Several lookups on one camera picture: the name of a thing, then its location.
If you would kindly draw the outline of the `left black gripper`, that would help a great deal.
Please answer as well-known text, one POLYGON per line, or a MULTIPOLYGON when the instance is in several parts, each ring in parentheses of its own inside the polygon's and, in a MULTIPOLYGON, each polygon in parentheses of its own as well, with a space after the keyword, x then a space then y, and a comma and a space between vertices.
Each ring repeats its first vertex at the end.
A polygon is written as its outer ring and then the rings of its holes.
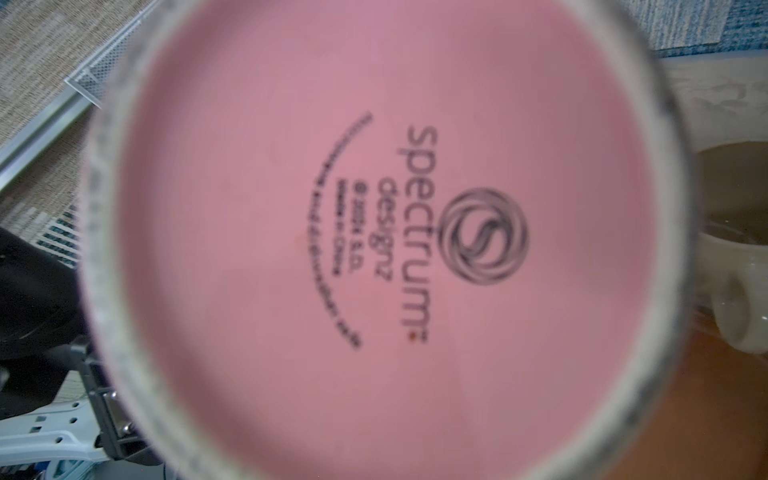
POLYGON ((98 423, 99 445, 113 460, 144 466, 163 461, 145 441, 136 422, 121 403, 116 388, 107 378, 91 340, 79 335, 69 345, 70 357, 83 381, 88 400, 98 423))

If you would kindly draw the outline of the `pink ghost pattern mug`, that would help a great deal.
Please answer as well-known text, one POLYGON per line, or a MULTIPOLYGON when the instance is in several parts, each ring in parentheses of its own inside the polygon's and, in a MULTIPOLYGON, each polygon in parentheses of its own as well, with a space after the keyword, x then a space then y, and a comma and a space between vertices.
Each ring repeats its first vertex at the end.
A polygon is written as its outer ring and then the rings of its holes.
POLYGON ((598 479, 698 228, 615 1, 161 1, 89 132, 105 370, 187 479, 598 479))

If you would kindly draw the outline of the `orange plastic tray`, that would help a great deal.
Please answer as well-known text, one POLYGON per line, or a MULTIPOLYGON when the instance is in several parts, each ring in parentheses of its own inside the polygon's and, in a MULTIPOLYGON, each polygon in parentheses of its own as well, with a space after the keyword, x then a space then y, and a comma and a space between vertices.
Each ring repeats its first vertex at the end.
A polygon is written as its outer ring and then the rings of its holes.
POLYGON ((697 313, 652 420, 610 479, 764 479, 767 358, 738 351, 697 313))

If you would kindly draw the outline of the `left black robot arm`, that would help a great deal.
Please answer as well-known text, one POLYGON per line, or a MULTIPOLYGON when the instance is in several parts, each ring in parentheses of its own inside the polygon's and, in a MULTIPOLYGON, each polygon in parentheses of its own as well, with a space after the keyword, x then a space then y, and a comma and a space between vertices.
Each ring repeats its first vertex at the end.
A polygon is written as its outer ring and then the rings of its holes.
POLYGON ((76 272, 1 232, 1 463, 72 458, 158 466, 108 379, 76 272))

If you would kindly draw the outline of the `cream marbled mug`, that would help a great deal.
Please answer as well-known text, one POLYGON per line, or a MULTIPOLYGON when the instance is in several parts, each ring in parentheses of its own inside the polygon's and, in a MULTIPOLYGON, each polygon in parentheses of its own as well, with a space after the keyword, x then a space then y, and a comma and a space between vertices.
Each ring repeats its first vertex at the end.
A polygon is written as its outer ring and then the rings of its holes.
POLYGON ((723 339, 767 353, 767 143, 746 141, 698 154, 705 221, 697 295, 723 339))

